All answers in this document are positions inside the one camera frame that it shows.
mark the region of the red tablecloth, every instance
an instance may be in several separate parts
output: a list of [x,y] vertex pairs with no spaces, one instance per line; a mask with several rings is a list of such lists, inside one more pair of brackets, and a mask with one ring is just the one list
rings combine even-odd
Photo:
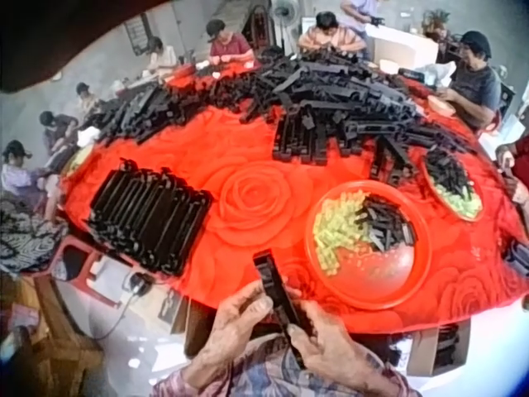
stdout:
[[[461,122],[428,116],[470,137]],[[285,164],[271,158],[274,126],[259,118],[248,125],[226,110],[208,108],[186,127],[168,127],[145,144],[117,141],[97,148],[83,168],[66,180],[65,210],[79,226],[108,171],[120,158],[139,166],[169,167],[195,189],[212,192],[203,235],[183,277],[172,282],[192,299],[216,307],[225,297],[257,278],[251,257],[272,248],[280,272],[304,297],[339,314],[351,332],[400,332],[450,323],[511,303],[529,291],[529,283],[500,259],[506,236],[523,239],[515,208],[483,155],[460,155],[484,192],[485,215],[477,223],[450,215],[425,188],[421,177],[400,189],[421,209],[433,247],[425,284],[399,306],[378,312],[349,307],[333,296],[310,270],[303,234],[310,208],[329,189],[365,179],[372,154],[342,159],[331,142],[328,166]],[[412,148],[418,161],[424,150]]]

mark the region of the round table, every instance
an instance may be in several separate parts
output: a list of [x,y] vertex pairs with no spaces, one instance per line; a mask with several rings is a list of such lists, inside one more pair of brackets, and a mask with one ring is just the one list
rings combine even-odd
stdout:
[[[233,72],[228,69],[224,74]],[[175,87],[192,83],[189,77],[171,81]],[[252,255],[268,248],[288,283],[298,287],[304,298],[315,299],[325,310],[339,315],[350,332],[435,327],[510,304],[529,291],[529,282],[500,257],[506,237],[525,238],[516,209],[471,131],[459,119],[436,115],[426,101],[416,100],[428,119],[465,137],[479,150],[478,155],[458,158],[484,192],[485,214],[476,223],[455,218],[434,199],[420,175],[399,187],[427,221],[433,252],[424,285],[392,309],[370,312],[341,302],[310,270],[303,244],[307,213],[329,189],[367,179],[373,159],[370,150],[344,159],[330,140],[325,167],[301,165],[297,160],[288,164],[274,161],[275,125],[267,125],[262,118],[240,124],[240,115],[209,107],[187,126],[167,127],[141,146],[123,140],[108,148],[97,146],[79,170],[63,181],[68,195],[64,209],[77,226],[86,229],[83,220],[88,217],[90,201],[109,170],[119,166],[121,157],[142,168],[169,167],[195,189],[209,190],[215,201],[203,234],[183,276],[169,282],[211,307],[258,277]],[[418,163],[424,152],[413,147],[410,157]]]

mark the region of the plate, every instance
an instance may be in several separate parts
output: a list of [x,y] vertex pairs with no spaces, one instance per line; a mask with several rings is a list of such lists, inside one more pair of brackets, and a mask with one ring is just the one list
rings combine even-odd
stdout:
[[455,211],[451,207],[451,205],[445,200],[445,198],[443,198],[443,196],[441,196],[439,193],[437,193],[437,189],[434,186],[433,181],[430,179],[430,174],[428,174],[425,157],[422,157],[421,172],[424,175],[424,179],[427,180],[427,185],[428,185],[429,190],[434,195],[434,197],[437,199],[437,201],[443,207],[445,207],[449,212],[454,214],[457,218],[463,219],[466,222],[477,222],[478,220],[480,220],[483,217],[483,215],[485,213],[485,211],[484,211],[485,210],[485,208],[484,208],[485,204],[484,204],[484,201],[483,201],[483,192],[482,192],[481,188],[479,187],[479,184],[476,182],[476,180],[470,178],[470,175],[468,175],[468,177],[469,177],[469,180],[473,183],[474,191],[479,196],[479,198],[481,199],[481,211],[479,211],[478,215],[476,215],[475,218],[469,218],[469,217],[466,217],[465,215],[463,215],[461,213],[458,213],[457,211]]
[[[414,247],[401,245],[387,252],[354,253],[338,248],[340,267],[335,275],[326,275],[316,255],[312,228],[323,203],[338,199],[342,193],[363,191],[376,194],[395,204],[412,224]],[[312,209],[305,230],[305,250],[317,277],[343,302],[358,309],[382,310],[396,306],[421,288],[431,261],[431,239],[427,224],[417,206],[404,194],[374,180],[359,180],[336,186]]]

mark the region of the worker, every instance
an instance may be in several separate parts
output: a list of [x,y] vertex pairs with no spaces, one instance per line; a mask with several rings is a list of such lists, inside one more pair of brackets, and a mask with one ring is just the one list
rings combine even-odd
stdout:
[[343,0],[340,4],[341,10],[346,15],[341,20],[343,25],[352,29],[366,43],[366,47],[360,52],[365,60],[372,60],[367,48],[368,36],[365,26],[375,18],[378,5],[379,0]]
[[177,66],[176,54],[171,45],[164,45],[159,37],[153,36],[149,39],[150,62],[147,70],[158,77],[167,77],[172,74]]
[[46,110],[41,113],[39,119],[45,127],[44,143],[49,156],[52,156],[64,144],[77,142],[75,133],[75,128],[79,125],[77,118],[65,114],[54,115]]
[[24,159],[31,154],[19,141],[10,141],[2,156],[3,189],[31,211],[39,212],[43,208],[45,219],[53,219],[60,198],[58,175],[52,175],[47,169],[24,168]]
[[529,135],[514,143],[499,146],[496,160],[502,170],[510,170],[506,178],[509,195],[529,218]]
[[492,52],[483,33],[467,31],[461,38],[460,56],[450,88],[440,88],[438,94],[451,102],[457,115],[477,132],[493,121],[499,109],[501,81],[488,65]]
[[97,112],[102,105],[102,100],[90,92],[90,87],[86,83],[79,83],[75,88],[79,96],[79,107],[85,118],[91,112]]
[[241,33],[226,29],[220,19],[212,19],[206,25],[206,33],[210,37],[212,48],[209,51],[209,62],[219,65],[221,62],[247,62],[255,58],[254,51]]
[[[292,297],[300,292],[289,289]],[[288,327],[301,370],[286,338],[248,341],[273,307],[255,281],[222,302],[204,348],[185,368],[155,385],[157,397],[172,395],[383,395],[419,396],[406,379],[371,351],[353,342],[343,322],[315,302],[301,302],[314,335]]]
[[319,12],[316,25],[305,32],[298,41],[302,50],[319,50],[331,46],[337,50],[357,52],[365,48],[365,42],[351,29],[340,26],[333,12]]

